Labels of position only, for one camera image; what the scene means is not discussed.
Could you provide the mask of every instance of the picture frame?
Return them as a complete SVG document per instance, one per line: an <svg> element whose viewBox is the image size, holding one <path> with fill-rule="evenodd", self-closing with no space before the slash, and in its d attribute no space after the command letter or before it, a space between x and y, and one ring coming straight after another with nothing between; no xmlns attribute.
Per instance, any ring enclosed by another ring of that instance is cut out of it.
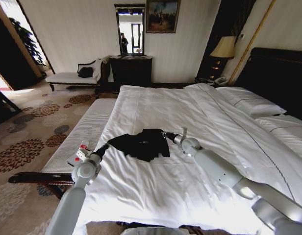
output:
<svg viewBox="0 0 302 235"><path fill-rule="evenodd" d="M180 0L147 0L146 33L176 33Z"/></svg>

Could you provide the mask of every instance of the dresser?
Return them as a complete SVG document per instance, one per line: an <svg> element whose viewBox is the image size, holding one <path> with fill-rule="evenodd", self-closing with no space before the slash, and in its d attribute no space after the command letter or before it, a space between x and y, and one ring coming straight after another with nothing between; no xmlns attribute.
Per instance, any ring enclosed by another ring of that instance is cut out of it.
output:
<svg viewBox="0 0 302 235"><path fill-rule="evenodd" d="M112 56L110 57L114 83L148 87L151 84L152 57Z"/></svg>

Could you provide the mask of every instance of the mirror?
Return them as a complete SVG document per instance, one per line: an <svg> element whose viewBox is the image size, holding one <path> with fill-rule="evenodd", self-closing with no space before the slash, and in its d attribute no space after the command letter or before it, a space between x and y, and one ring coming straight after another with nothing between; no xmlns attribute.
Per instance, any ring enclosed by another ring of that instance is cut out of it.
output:
<svg viewBox="0 0 302 235"><path fill-rule="evenodd" d="M144 55L144 4L116 4L121 55Z"/></svg>

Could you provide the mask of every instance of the carpet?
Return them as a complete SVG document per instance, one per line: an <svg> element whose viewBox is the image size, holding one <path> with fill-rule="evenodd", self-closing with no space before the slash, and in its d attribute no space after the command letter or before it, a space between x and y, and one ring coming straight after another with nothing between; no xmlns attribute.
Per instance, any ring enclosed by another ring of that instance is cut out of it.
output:
<svg viewBox="0 0 302 235"><path fill-rule="evenodd" d="M43 185L10 184L17 172L40 171L95 101L94 88L56 86L43 80L21 91L4 92L23 111L0 125L0 235L43 235L58 199ZM102 93L100 98L116 98ZM119 235L115 222L87 225L88 235ZM199 231L228 235L224 231Z"/></svg>

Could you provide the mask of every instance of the telephone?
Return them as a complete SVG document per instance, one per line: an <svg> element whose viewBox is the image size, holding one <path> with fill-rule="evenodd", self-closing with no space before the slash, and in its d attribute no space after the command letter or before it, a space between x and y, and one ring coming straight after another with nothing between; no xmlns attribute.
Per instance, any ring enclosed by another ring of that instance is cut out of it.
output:
<svg viewBox="0 0 302 235"><path fill-rule="evenodd" d="M214 83L218 84L219 86L225 86L228 83L226 77L219 77L214 80Z"/></svg>

